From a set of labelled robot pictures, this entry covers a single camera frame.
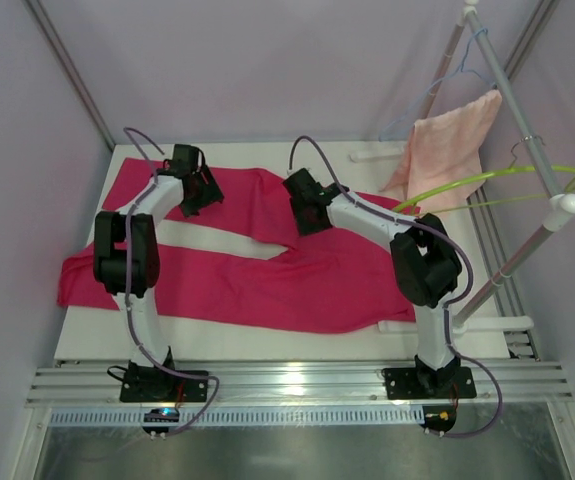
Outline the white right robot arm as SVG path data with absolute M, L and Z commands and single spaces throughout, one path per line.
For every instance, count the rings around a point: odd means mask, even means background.
M 418 336 L 412 367 L 382 370 L 390 400 L 446 399 L 454 391 L 461 360 L 451 340 L 449 303 L 462 264 L 441 221 L 395 213 L 340 185 L 322 186 L 306 169 L 283 181 L 298 232 L 352 232 L 387 251 L 396 285 L 414 308 Z

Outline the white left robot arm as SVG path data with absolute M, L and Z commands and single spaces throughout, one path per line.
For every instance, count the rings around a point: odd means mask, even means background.
M 161 275 L 156 228 L 174 209 L 186 218 L 224 200 L 197 146 L 176 144 L 171 157 L 156 167 L 146 186 L 116 211 L 95 217 L 93 275 L 126 316 L 135 352 L 122 378 L 123 392 L 140 400 L 168 396 L 181 386 L 205 392 L 207 373 L 175 368 L 171 346 L 163 338 L 155 288 Z

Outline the pink trousers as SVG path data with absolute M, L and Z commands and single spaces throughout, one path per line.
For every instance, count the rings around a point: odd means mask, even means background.
M 281 178 L 265 169 L 213 173 L 224 201 L 191 223 L 285 250 L 261 260 L 160 246 L 159 314 L 317 334 L 415 320 L 384 249 L 343 229 L 299 236 Z

